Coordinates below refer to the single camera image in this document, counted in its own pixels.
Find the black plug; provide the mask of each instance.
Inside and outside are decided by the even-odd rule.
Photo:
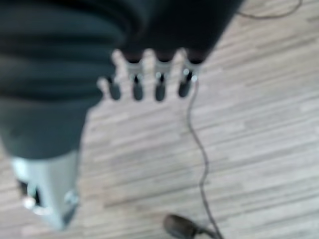
[[[215,232],[204,229],[189,219],[174,214],[165,217],[163,226],[168,234],[178,239],[193,239],[196,235],[203,233],[212,239],[218,239]]]

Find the metal object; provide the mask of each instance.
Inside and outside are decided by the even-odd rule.
[[[56,230],[66,228],[79,203],[78,152],[50,159],[12,157],[11,163],[20,182],[24,207]]]
[[[193,64],[185,59],[182,68],[182,77],[179,83],[178,95],[182,98],[188,96],[191,85],[197,81],[201,64]]]
[[[133,97],[136,101],[140,101],[144,97],[143,91],[143,63],[142,60],[138,63],[126,62],[129,79],[132,82]]]
[[[162,62],[160,60],[156,60],[155,63],[155,78],[156,78],[156,86],[155,86],[155,99],[157,101],[163,101],[166,95],[166,82],[169,79],[171,69],[171,61]]]

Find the laminate flooring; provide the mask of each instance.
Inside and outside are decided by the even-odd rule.
[[[294,0],[249,0],[274,14]],[[146,97],[132,100],[120,52],[123,97],[91,110],[83,135],[82,197],[65,232],[23,209],[10,163],[0,160],[1,239],[169,239],[167,213],[209,226],[198,181],[201,153],[177,97],[179,52],[163,103],[154,101],[154,55],[145,53]],[[203,64],[193,124],[210,160],[206,190],[226,239],[319,238],[319,1],[294,15],[237,16]]]

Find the electrical cord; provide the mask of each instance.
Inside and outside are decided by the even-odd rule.
[[[253,19],[253,20],[271,20],[271,19],[278,19],[278,18],[283,18],[289,15],[292,15],[293,13],[295,13],[302,5],[304,4],[304,0],[298,0],[298,3],[288,12],[283,13],[283,14],[279,14],[279,15],[265,15],[265,16],[258,16],[258,15],[252,15],[252,14],[248,14],[245,12],[240,12],[238,11],[237,14],[245,17],[245,18],[249,18],[249,19]]]
[[[237,14],[239,14],[242,17],[253,19],[253,20],[278,19],[278,18],[283,18],[283,17],[287,17],[289,15],[292,15],[293,13],[295,13],[303,5],[303,3],[304,3],[303,0],[298,0],[298,4],[293,9],[291,9],[290,11],[288,11],[286,13],[279,14],[279,15],[257,16],[257,15],[247,14],[247,13],[244,13],[244,12],[237,12]],[[200,141],[200,139],[199,139],[199,137],[198,137],[193,125],[192,125],[191,113],[192,113],[192,109],[193,109],[194,103],[195,103],[196,98],[197,98],[198,88],[199,88],[199,81],[197,80],[195,82],[194,92],[192,94],[192,97],[190,99],[189,105],[187,107],[186,123],[187,123],[187,127],[188,127],[188,129],[189,129],[194,141],[196,142],[198,148],[201,151],[202,159],[203,159],[203,162],[204,162],[204,172],[203,172],[203,175],[202,175],[202,177],[201,177],[201,179],[199,181],[199,189],[200,189],[201,199],[202,199],[204,208],[206,210],[208,219],[209,219],[210,223],[213,225],[214,230],[216,232],[216,235],[218,236],[217,239],[224,239],[224,236],[221,234],[221,232],[219,230],[219,227],[218,227],[218,225],[217,225],[217,223],[215,221],[215,218],[214,218],[214,216],[213,216],[213,214],[212,214],[212,212],[210,210],[210,206],[209,206],[209,203],[208,203],[208,200],[207,200],[207,196],[206,196],[206,192],[205,192],[205,182],[206,182],[207,176],[209,174],[209,158],[208,158],[207,152],[206,152],[202,142]]]
[[[207,200],[207,196],[206,196],[206,192],[205,192],[205,182],[206,182],[206,178],[209,174],[209,159],[208,159],[208,155],[207,152],[202,144],[202,142],[200,141],[196,131],[194,130],[193,124],[192,124],[192,117],[191,117],[191,113],[192,113],[192,109],[195,103],[195,100],[197,98],[197,94],[198,94],[198,88],[199,88],[199,81],[197,80],[195,82],[195,86],[194,86],[194,92],[192,94],[192,97],[190,99],[189,105],[187,107],[187,115],[186,115],[186,122],[187,122],[187,127],[191,133],[191,135],[193,136],[193,139],[195,140],[197,146],[199,147],[201,154],[202,154],[202,158],[204,161],[204,172],[203,175],[199,181],[199,189],[200,189],[200,194],[201,194],[201,198],[202,198],[202,202],[204,205],[204,208],[206,210],[207,216],[209,218],[209,221],[211,222],[211,224],[213,225],[216,234],[218,235],[218,239],[224,239],[223,235],[221,234],[219,227],[214,219],[214,216],[212,215],[212,212],[210,210],[209,207],[209,203]]]

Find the dark green fabric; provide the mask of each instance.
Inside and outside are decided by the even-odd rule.
[[[242,0],[0,1],[0,134],[24,158],[79,148],[115,48],[212,48]]]

